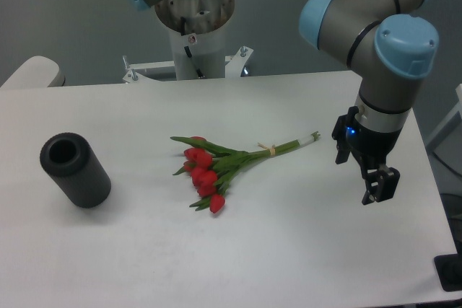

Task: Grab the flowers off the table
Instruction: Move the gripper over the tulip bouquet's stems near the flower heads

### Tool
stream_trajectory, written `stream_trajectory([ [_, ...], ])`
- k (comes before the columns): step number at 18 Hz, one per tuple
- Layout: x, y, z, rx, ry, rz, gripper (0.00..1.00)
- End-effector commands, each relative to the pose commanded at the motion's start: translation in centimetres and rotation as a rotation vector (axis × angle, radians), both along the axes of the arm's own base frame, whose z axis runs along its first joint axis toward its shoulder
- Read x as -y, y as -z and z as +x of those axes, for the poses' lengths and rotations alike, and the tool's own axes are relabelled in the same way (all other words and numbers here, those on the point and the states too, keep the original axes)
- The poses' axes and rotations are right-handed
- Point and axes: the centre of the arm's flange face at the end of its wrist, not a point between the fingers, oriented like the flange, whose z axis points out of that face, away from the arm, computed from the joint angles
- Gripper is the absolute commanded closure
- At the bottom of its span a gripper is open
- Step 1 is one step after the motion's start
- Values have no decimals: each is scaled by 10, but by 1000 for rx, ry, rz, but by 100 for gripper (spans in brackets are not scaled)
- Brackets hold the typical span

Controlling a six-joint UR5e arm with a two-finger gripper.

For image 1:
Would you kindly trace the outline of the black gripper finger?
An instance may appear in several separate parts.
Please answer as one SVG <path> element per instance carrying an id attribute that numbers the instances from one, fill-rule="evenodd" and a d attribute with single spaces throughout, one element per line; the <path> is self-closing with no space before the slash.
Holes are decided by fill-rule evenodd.
<path id="1" fill-rule="evenodd" d="M 366 187 L 362 198 L 363 205 L 383 202 L 394 197 L 400 179 L 397 169 L 381 164 L 376 170 L 365 170 L 362 176 Z"/>
<path id="2" fill-rule="evenodd" d="M 357 114 L 357 106 L 351 106 L 347 114 L 338 117 L 331 137 L 336 141 L 337 155 L 335 158 L 336 164 L 345 163 L 351 153 L 350 145 L 347 143 L 347 130 L 351 127 L 353 119 Z"/>

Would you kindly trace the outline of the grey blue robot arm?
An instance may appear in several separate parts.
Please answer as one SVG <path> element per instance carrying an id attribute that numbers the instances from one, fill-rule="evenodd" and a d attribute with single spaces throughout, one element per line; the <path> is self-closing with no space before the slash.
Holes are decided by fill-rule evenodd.
<path id="1" fill-rule="evenodd" d="M 250 57 L 225 58 L 223 32 L 235 0 L 130 0 L 154 9 L 170 35 L 179 80 L 238 78 Z M 399 171 L 386 164 L 439 44 L 437 30 L 412 12 L 428 0 L 308 0 L 300 35 L 358 74 L 356 102 L 333 129 L 336 162 L 354 157 L 365 181 L 364 204 L 391 199 Z"/>

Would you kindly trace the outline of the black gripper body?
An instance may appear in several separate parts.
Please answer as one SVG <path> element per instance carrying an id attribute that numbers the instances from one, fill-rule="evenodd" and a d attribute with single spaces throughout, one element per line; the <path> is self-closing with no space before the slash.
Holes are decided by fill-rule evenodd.
<path id="1" fill-rule="evenodd" d="M 358 119 L 362 115 L 353 106 L 346 114 L 345 139 L 348 151 L 358 162 L 364 180 L 398 180 L 400 173 L 388 167 L 386 157 L 391 152 L 400 135 L 400 130 L 381 133 L 370 130 Z"/>

